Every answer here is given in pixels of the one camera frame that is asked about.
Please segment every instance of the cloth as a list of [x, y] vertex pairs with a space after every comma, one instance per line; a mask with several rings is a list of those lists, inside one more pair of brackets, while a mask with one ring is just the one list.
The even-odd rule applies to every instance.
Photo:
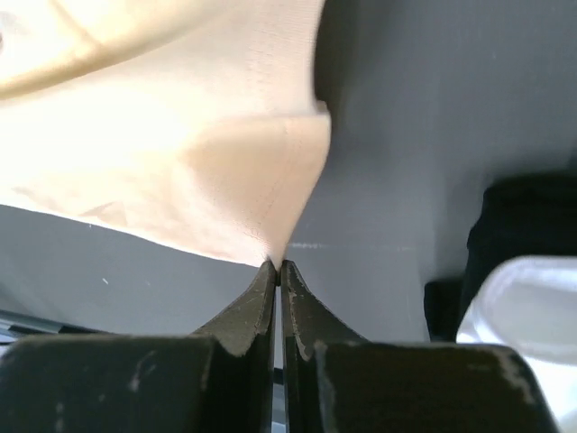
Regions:
[[[460, 290], [427, 284], [425, 313], [431, 337], [454, 341], [467, 308], [489, 274], [525, 255], [577, 255], [577, 177], [539, 174], [504, 180], [487, 189], [481, 216], [469, 233], [469, 256]], [[439, 311], [456, 318], [443, 319]]]
[[324, 166], [323, 0], [0, 0], [0, 203], [280, 265]]

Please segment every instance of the beige cloth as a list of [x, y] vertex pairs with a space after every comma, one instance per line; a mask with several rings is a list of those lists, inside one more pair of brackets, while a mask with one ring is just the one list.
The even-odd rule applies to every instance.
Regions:
[[324, 166], [324, 0], [0, 0], [0, 203], [280, 263]]

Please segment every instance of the black fabric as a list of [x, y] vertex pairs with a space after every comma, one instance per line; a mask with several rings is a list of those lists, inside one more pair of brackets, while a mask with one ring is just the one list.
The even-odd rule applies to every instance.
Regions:
[[[489, 274], [503, 262], [523, 255], [577, 255], [577, 177], [540, 174], [502, 181], [483, 195], [481, 217], [469, 233], [469, 256], [460, 294], [442, 281], [425, 288], [425, 313], [431, 338], [454, 341], [467, 308]], [[459, 297], [456, 319], [444, 318], [428, 302], [444, 284], [445, 304]]]

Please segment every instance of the black object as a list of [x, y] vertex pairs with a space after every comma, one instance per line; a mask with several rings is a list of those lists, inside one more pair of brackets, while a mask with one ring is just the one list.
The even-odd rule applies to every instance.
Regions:
[[192, 336], [23, 338], [0, 363], [0, 431], [270, 431], [277, 281], [288, 431], [556, 431], [512, 351], [370, 343], [292, 262], [263, 264]]
[[481, 216], [469, 233], [460, 289], [455, 281], [425, 287], [432, 340], [454, 341], [457, 328], [489, 274], [524, 255], [577, 255], [577, 177], [539, 174], [504, 180], [483, 195]]

